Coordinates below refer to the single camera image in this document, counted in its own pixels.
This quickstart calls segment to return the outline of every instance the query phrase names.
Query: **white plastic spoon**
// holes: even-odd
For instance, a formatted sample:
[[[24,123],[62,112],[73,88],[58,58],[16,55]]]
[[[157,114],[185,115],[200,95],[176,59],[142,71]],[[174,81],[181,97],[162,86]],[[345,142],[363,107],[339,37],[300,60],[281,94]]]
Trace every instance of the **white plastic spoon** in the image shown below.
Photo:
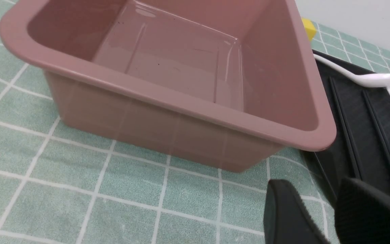
[[[352,72],[346,70],[345,68],[341,67],[340,65],[337,65],[334,62],[331,62],[330,60],[327,60],[317,54],[314,54],[314,58],[325,65],[335,69],[336,71],[340,72],[347,78],[351,79],[353,82],[355,82],[358,85],[364,86],[364,87],[385,87],[387,92],[390,95],[390,74],[368,74],[368,75],[356,75]]]

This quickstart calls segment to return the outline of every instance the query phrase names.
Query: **black rubber piece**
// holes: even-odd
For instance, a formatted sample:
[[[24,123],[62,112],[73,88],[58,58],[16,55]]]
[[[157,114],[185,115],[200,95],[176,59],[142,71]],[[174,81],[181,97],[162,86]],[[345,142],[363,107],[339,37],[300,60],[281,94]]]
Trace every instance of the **black rubber piece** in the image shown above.
[[[269,181],[263,223],[266,244],[329,243],[286,180]]]
[[[373,73],[327,54],[313,52],[354,74]],[[327,150],[306,152],[306,157],[320,166],[335,198],[345,177],[362,179],[390,196],[389,94],[384,88],[356,85],[320,62],[317,66],[337,126],[337,137]]]
[[[343,179],[335,208],[342,244],[390,244],[390,197],[357,179]]]

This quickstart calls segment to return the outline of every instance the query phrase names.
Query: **square basin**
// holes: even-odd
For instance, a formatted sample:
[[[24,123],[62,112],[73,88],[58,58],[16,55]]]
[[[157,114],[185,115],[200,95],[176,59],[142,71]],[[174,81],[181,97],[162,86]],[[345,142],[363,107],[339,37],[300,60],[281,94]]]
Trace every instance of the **square basin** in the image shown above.
[[[80,130],[234,172],[336,136],[294,0],[19,0],[0,34]]]

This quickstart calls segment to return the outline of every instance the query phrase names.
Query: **black tray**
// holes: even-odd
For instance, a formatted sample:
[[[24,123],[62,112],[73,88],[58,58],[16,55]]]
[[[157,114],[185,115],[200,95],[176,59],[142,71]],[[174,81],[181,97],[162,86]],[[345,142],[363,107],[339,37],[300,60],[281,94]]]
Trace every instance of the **black tray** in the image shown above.
[[[365,68],[313,51],[355,74],[371,74]],[[356,85],[337,71],[317,62],[337,126],[330,148],[305,152],[319,164],[336,199],[344,177],[353,177],[390,196],[390,96],[384,88]]]

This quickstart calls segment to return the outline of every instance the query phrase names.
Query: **green tiled countertop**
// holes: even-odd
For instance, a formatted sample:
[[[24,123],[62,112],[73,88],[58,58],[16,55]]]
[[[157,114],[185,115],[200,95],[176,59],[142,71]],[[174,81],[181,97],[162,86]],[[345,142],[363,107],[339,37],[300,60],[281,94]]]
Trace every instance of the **green tiled countertop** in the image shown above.
[[[0,18],[14,2],[0,0]],[[390,72],[390,51],[316,26],[312,48]],[[40,69],[0,40],[0,244],[261,244],[269,179],[291,181],[338,243],[325,183],[298,150],[236,174],[66,127]]]

